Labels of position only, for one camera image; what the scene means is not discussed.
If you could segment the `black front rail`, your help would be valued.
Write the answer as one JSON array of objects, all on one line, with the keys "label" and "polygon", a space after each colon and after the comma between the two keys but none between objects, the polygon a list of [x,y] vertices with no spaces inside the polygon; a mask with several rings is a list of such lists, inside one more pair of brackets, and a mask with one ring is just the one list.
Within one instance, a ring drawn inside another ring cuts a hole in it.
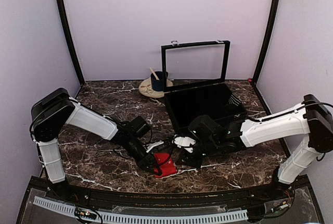
[{"label": "black front rail", "polygon": [[98,209],[112,209],[116,206],[141,208],[194,208],[226,205],[227,207],[255,208],[265,203],[277,203],[283,199],[292,199],[296,204],[312,205],[310,184],[307,176],[300,176],[289,194],[281,192],[269,196],[272,190],[269,184],[251,188],[216,191],[206,193],[151,194],[115,192],[90,189],[81,186],[70,186],[69,203]]}]

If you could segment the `dark blue cup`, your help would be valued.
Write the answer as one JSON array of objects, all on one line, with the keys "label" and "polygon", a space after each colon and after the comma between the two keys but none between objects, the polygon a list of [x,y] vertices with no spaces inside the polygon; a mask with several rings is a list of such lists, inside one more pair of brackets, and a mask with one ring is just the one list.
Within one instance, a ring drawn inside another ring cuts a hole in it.
[{"label": "dark blue cup", "polygon": [[155,74],[159,79],[156,79],[155,75],[151,73],[150,78],[152,89],[157,92],[163,92],[163,72],[155,71]]}]

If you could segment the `wooden stick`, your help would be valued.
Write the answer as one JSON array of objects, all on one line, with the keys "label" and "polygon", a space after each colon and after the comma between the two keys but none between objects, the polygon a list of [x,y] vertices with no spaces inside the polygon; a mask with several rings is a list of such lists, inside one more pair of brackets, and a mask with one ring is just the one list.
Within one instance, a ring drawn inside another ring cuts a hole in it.
[{"label": "wooden stick", "polygon": [[155,73],[155,71],[153,70],[152,67],[149,67],[151,73],[153,74],[153,76],[155,77],[156,80],[159,80],[159,77],[157,76],[157,74]]}]

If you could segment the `striped black white sock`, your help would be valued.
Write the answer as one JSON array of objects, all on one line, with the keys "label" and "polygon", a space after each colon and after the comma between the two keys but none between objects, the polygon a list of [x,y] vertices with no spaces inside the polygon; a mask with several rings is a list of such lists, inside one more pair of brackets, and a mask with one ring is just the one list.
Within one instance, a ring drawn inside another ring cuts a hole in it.
[{"label": "striped black white sock", "polygon": [[226,106],[230,106],[230,107],[238,107],[241,105],[242,105],[241,100],[234,93],[232,93],[229,96],[229,98],[227,100],[227,104],[226,104]]}]

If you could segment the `red Santa Christmas sock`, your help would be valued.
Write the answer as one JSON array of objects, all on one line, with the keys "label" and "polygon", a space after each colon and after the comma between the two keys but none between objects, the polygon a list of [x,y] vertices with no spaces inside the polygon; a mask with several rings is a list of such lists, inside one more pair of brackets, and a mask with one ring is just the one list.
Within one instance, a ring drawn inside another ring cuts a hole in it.
[{"label": "red Santa Christmas sock", "polygon": [[154,157],[158,162],[159,168],[161,170],[160,175],[155,175],[155,178],[163,178],[169,175],[176,174],[176,168],[174,166],[171,155],[168,153],[155,153]]}]

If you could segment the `black frame post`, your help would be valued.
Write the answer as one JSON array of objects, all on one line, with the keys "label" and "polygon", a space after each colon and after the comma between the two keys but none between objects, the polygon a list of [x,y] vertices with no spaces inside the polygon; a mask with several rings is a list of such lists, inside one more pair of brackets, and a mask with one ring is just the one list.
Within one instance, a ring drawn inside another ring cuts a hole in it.
[{"label": "black frame post", "polygon": [[65,1],[64,0],[56,0],[57,2],[57,7],[58,7],[58,12],[59,12],[59,17],[62,25],[62,30],[65,36],[67,48],[70,54],[70,58],[74,67],[74,71],[76,74],[76,77],[79,81],[80,86],[84,85],[85,79],[83,76],[83,72],[79,63],[79,59],[75,50],[74,46],[74,41],[72,39],[72,34],[68,22],[68,17],[66,13],[66,8],[65,8]]},{"label": "black frame post", "polygon": [[265,58],[266,58],[266,54],[267,54],[267,51],[268,51],[268,47],[269,47],[269,44],[270,44],[273,29],[274,29],[276,14],[277,14],[277,10],[278,10],[278,4],[279,4],[279,0],[272,0],[271,1],[270,12],[269,12],[269,15],[268,15],[266,30],[265,30],[261,50],[260,50],[260,53],[259,53],[258,61],[257,61],[256,67],[255,67],[255,70],[254,70],[253,77],[252,77],[253,86],[257,85],[257,83],[259,81],[261,71],[262,71],[262,68],[263,68],[263,65],[264,65],[264,61],[265,61]]}]

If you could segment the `black display box glass lid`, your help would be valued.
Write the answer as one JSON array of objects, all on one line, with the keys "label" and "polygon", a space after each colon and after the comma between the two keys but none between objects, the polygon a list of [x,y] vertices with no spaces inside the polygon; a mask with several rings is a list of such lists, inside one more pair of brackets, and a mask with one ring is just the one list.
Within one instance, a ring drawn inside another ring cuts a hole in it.
[{"label": "black display box glass lid", "polygon": [[[219,45],[224,46],[224,52],[221,75],[218,79],[174,86],[167,85],[167,50]],[[175,43],[161,46],[165,107],[177,134],[188,134],[190,123],[201,115],[209,115],[217,123],[226,124],[247,114],[243,103],[238,107],[226,106],[229,96],[233,93],[225,83],[229,49],[229,40]]]}]

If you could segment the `beige woven coaster mat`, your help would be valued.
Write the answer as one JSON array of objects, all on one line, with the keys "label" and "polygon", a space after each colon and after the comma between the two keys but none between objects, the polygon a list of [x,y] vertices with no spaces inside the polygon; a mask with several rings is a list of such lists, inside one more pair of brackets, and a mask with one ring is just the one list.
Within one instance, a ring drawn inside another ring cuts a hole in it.
[{"label": "beige woven coaster mat", "polygon": [[143,96],[150,98],[162,98],[164,97],[163,91],[155,91],[152,88],[151,78],[147,78],[141,82],[138,87],[139,93]]}]

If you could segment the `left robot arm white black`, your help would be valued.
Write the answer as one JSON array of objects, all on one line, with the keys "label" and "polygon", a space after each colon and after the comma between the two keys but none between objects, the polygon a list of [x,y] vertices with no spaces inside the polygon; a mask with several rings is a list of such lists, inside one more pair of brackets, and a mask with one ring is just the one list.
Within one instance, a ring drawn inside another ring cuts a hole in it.
[{"label": "left robot arm white black", "polygon": [[33,142],[39,147],[42,164],[53,186],[53,193],[62,201],[73,197],[73,188],[64,181],[58,136],[64,125],[72,125],[111,141],[136,161],[142,170],[160,176],[162,170],[154,155],[139,141],[150,127],[138,116],[132,121],[119,122],[101,115],[73,99],[64,88],[58,88],[38,101],[31,109],[32,123],[29,128]]}]

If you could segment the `right black frame post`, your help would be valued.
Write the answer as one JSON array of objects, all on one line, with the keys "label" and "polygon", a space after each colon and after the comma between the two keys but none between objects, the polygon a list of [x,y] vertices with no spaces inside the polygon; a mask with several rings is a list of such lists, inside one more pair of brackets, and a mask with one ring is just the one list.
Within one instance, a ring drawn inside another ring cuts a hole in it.
[{"label": "right black frame post", "polygon": [[255,70],[254,70],[253,77],[252,77],[253,86],[257,85],[257,83],[259,81],[261,71],[262,71],[262,68],[263,68],[263,65],[264,65],[264,61],[265,61],[265,58],[266,58],[266,54],[267,54],[267,51],[268,51],[268,47],[269,47],[269,44],[270,44],[273,29],[274,29],[276,14],[277,14],[277,10],[278,10],[278,4],[279,4],[279,0],[272,0],[271,1],[270,12],[269,12],[269,15],[268,15],[266,30],[265,30],[261,50],[260,50],[260,53],[259,53],[258,61],[257,61],[256,67],[255,67]]}]

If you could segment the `left black frame post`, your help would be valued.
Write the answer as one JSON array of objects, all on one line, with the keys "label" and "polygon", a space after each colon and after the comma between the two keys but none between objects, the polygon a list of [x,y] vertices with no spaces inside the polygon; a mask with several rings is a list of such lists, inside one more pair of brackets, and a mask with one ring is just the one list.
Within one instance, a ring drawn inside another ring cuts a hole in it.
[{"label": "left black frame post", "polygon": [[72,34],[68,22],[68,17],[66,13],[66,8],[65,8],[65,1],[64,0],[56,0],[57,2],[57,7],[58,7],[58,12],[59,12],[59,17],[62,25],[62,30],[65,36],[67,48],[70,54],[70,58],[74,67],[74,71],[76,74],[76,77],[79,81],[80,86],[84,85],[85,79],[83,76],[83,72],[79,63],[79,59],[75,50],[74,46],[74,41],[72,39]]}]

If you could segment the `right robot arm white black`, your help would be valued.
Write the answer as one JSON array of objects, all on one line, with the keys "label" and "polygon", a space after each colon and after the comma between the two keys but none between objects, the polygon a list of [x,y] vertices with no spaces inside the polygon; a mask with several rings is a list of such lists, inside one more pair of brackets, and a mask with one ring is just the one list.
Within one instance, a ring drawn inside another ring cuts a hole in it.
[{"label": "right robot arm white black", "polygon": [[276,200],[312,161],[332,151],[332,114],[328,106],[308,94],[302,103],[290,109],[258,119],[248,117],[226,126],[203,115],[189,125],[192,136],[178,136],[173,143],[185,150],[186,164],[200,168],[208,155],[234,153],[274,139],[303,135],[298,147],[275,170],[273,183],[265,189],[265,195]]}]

